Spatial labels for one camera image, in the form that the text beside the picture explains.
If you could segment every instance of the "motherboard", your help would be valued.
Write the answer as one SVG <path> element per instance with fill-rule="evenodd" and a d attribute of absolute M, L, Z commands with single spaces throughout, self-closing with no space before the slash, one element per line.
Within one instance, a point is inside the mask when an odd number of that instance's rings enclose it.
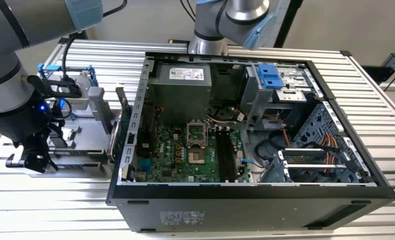
<path fill-rule="evenodd" d="M 248 183 L 237 130 L 209 129 L 196 121 L 155 128 L 151 157 L 138 160 L 135 180 L 147 183 Z"/>

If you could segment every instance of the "side panel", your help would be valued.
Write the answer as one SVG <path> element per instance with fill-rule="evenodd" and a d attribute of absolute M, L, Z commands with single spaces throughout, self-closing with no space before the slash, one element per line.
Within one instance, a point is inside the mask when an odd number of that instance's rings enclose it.
<path fill-rule="evenodd" d="M 114 199 L 134 232 L 330 230 L 382 199 Z"/>

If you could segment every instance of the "aluminum extrusion table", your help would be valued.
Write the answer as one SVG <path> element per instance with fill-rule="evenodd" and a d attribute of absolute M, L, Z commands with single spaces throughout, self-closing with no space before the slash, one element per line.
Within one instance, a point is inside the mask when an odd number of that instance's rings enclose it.
<path fill-rule="evenodd" d="M 45 64 L 61 64 L 57 45 Z M 66 56 L 69 67 L 95 69 L 103 99 L 119 108 L 114 88 L 122 86 L 133 104 L 145 52 L 185 53 L 184 44 L 143 44 L 77 40 Z M 340 51 L 229 47 L 240 57 L 310 60 L 395 188 L 395 104 L 352 56 Z M 11 153 L 0 135 L 0 158 Z M 118 211 L 105 205 L 107 178 L 30 178 L 0 170 L 0 239 L 353 239 L 395 238 L 395 202 L 334 231 L 133 233 Z"/>

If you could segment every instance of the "black computer chassis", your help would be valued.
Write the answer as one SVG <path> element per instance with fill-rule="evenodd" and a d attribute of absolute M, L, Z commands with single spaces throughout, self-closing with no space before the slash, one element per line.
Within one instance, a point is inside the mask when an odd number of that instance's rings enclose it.
<path fill-rule="evenodd" d="M 395 191 L 372 159 L 336 97 L 312 61 L 230 56 L 145 53 L 145 60 L 228 64 L 277 61 L 304 64 L 344 127 L 377 186 L 117 185 L 119 155 L 114 161 L 106 204 L 115 206 L 133 232 L 302 231 L 332 230 L 395 201 Z M 141 74 L 150 71 L 143 64 Z"/>

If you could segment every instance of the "power supply label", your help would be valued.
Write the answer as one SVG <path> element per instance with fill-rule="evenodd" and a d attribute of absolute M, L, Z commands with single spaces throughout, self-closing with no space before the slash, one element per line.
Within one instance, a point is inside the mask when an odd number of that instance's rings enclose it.
<path fill-rule="evenodd" d="M 162 225 L 201 225 L 205 211 L 159 211 Z"/>
<path fill-rule="evenodd" d="M 177 68 L 169 70 L 169 79 L 204 81 L 204 70 L 201 68 Z"/>

